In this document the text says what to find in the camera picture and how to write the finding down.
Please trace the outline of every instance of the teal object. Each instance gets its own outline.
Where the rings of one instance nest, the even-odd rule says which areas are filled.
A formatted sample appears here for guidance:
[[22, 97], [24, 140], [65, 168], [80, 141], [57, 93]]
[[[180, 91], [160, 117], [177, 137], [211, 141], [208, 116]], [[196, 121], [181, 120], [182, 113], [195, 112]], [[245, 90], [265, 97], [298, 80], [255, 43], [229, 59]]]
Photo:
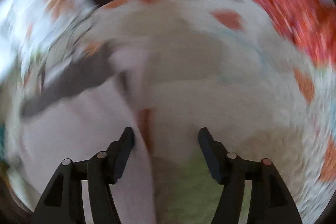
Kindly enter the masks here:
[[0, 125], [0, 160], [5, 158], [5, 125]]

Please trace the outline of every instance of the silver screw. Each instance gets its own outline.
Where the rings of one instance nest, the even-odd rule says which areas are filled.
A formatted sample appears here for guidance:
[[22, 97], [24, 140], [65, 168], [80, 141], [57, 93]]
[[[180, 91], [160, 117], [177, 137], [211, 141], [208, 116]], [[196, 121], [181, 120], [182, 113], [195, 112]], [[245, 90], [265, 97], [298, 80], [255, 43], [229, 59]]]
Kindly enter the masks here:
[[69, 165], [71, 163], [71, 159], [65, 159], [62, 161], [62, 165]]
[[97, 154], [97, 157], [100, 158], [100, 159], [106, 158], [107, 153], [105, 151], [101, 151]]
[[229, 152], [229, 153], [227, 153], [227, 157], [230, 158], [230, 159], [235, 159], [235, 158], [237, 158], [237, 154], [233, 153], [233, 152]]
[[263, 159], [262, 162], [265, 165], [272, 165], [272, 161], [270, 159]]

